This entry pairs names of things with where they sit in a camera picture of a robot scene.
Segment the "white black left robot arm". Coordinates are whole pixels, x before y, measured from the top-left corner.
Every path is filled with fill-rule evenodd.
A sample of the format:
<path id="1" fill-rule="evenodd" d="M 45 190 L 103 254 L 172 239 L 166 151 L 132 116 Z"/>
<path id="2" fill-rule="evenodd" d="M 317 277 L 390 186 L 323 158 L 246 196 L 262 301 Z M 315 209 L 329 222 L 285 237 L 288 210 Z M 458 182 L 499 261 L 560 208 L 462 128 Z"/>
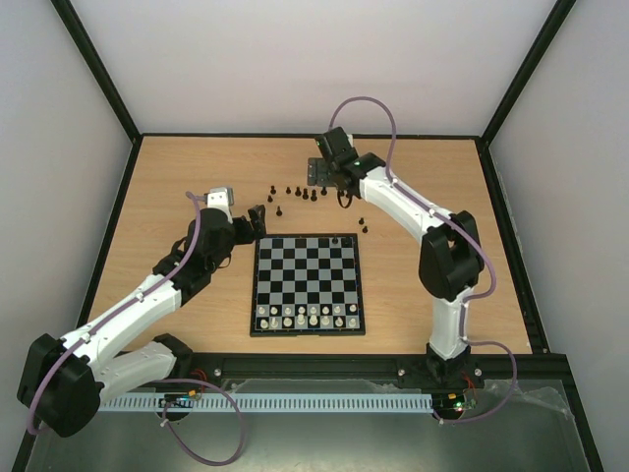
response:
<path id="1" fill-rule="evenodd" d="M 30 348 L 17 397 L 29 410 L 28 432 L 41 421 L 58 436 L 80 431 L 101 404 L 143 384 L 184 382 L 192 351 L 170 334 L 144 348 L 122 349 L 148 327 L 182 308 L 211 282 L 238 245 L 266 234 L 265 208 L 232 217 L 227 205 L 198 207 L 186 237 L 127 297 L 83 326 L 54 338 L 43 334 Z"/>

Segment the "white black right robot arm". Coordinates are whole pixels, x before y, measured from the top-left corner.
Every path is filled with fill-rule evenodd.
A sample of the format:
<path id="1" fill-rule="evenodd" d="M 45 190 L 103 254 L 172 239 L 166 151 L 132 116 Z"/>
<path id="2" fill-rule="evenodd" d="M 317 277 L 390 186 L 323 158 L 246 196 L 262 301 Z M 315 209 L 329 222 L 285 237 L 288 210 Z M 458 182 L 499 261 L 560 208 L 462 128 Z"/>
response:
<path id="1" fill-rule="evenodd" d="M 380 208 L 420 244 L 419 279 L 433 297 L 426 364 L 436 383 L 452 384 L 462 375 L 471 351 L 467 316 L 477 297 L 474 289 L 481 272 L 490 268 L 474 217 L 467 211 L 452 213 L 422 197 L 393 173 L 388 159 L 358 154 L 340 127 L 314 140 L 338 192 Z"/>

